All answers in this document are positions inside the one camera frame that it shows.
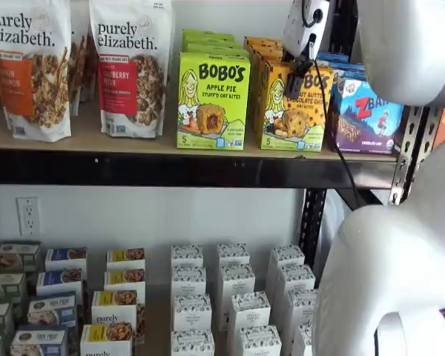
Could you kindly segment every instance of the metal shelf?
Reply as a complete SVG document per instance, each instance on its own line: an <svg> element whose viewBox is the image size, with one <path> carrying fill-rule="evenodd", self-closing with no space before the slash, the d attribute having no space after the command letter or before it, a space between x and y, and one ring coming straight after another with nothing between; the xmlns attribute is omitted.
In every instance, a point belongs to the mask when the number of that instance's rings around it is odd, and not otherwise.
<svg viewBox="0 0 445 356"><path fill-rule="evenodd" d="M176 148L174 120L154 140L100 133L96 103L71 119L73 136L53 144L14 139L0 113L0 183L233 188L349 188L336 153L264 151L248 129L245 150ZM397 158L346 154L359 188L390 189Z"/></svg>

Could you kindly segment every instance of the white wall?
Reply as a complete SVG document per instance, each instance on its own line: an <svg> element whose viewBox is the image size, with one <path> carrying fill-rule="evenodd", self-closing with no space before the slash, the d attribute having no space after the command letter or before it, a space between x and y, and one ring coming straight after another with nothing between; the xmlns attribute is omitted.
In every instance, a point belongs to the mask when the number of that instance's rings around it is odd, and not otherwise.
<svg viewBox="0 0 445 356"><path fill-rule="evenodd" d="M214 245L248 243L264 278L268 250L297 242L296 190L0 185L0 240L19 237L16 197L39 197L45 248L90 249L90 284L98 288L105 252L147 248L148 283L168 283L169 246L200 243L212 275Z"/></svg>

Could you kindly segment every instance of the red label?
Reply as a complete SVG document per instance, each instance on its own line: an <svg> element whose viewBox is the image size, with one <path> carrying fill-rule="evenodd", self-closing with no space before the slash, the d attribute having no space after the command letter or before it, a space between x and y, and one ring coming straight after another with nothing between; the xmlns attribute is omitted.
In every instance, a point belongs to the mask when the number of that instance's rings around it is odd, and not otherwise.
<svg viewBox="0 0 445 356"><path fill-rule="evenodd" d="M101 110L136 115L136 62L127 56L100 56L99 96Z"/></svg>

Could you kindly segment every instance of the black cable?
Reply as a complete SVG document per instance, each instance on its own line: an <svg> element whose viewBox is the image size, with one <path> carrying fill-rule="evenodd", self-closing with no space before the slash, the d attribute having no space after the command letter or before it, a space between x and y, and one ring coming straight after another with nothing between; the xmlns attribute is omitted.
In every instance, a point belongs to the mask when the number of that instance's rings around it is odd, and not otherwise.
<svg viewBox="0 0 445 356"><path fill-rule="evenodd" d="M325 97L325 88L323 87L323 79L322 79L321 74L320 74L320 68L318 68L317 60L315 59L313 61L313 63L314 63L314 67L317 69L318 80L320 80L321 97L323 99L323 110L324 110L324 113L325 113L325 120L327 122L327 120L328 120L328 111L326 110L326 97ZM343 164L343 167L344 167L346 173L348 174L349 181L351 182L351 186L353 188L353 192L355 193L356 205L359 208L359 207L361 207L361 205L359 203L359 196L358 196L357 189L356 189L355 179L353 178L353 175L352 175L351 171L349 170L348 163L346 163L346 160L344 159L343 154L341 153L338 145L336 144L336 139L335 139L335 137L333 135L332 130L327 129L326 132L328 132L329 137L332 139L333 147L336 150L336 153L338 154L338 156L340 157L341 163Z"/></svg>

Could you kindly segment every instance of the black wire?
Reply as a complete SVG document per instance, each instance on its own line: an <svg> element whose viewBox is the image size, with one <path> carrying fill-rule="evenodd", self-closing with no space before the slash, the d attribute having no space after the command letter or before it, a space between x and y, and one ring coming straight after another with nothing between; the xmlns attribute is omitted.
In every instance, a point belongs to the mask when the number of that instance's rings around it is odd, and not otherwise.
<svg viewBox="0 0 445 356"><path fill-rule="evenodd" d="M316 19L313 19L313 21L310 24L306 21L306 17L305 17L305 0L302 0L302 21L303 21L303 26L305 26L306 28L313 27L313 25L317 23Z"/></svg>
<svg viewBox="0 0 445 356"><path fill-rule="evenodd" d="M321 78L320 69L318 68L317 60L315 59L313 61L313 63L314 63L314 67L317 69L318 80L320 80L321 97L323 99L323 110L325 113L325 120L328 120L328 111L326 110L326 97L325 97L325 88L323 87L323 79ZM341 153L338 145L336 144L336 139L334 137L332 130L327 129L326 132L328 132L330 139L332 139L333 147L336 150L336 153L338 154L338 156L340 157L341 163L343 164L343 167L344 167L346 173L348 174L349 181L351 182L351 186L353 188L353 192L355 193L356 205L359 208L359 207L361 207L361 205L359 203L359 196L358 196L357 189L356 189L355 179L353 178L353 175L352 175L351 171L349 170L348 163L346 163L346 160L344 159L343 154Z"/></svg>

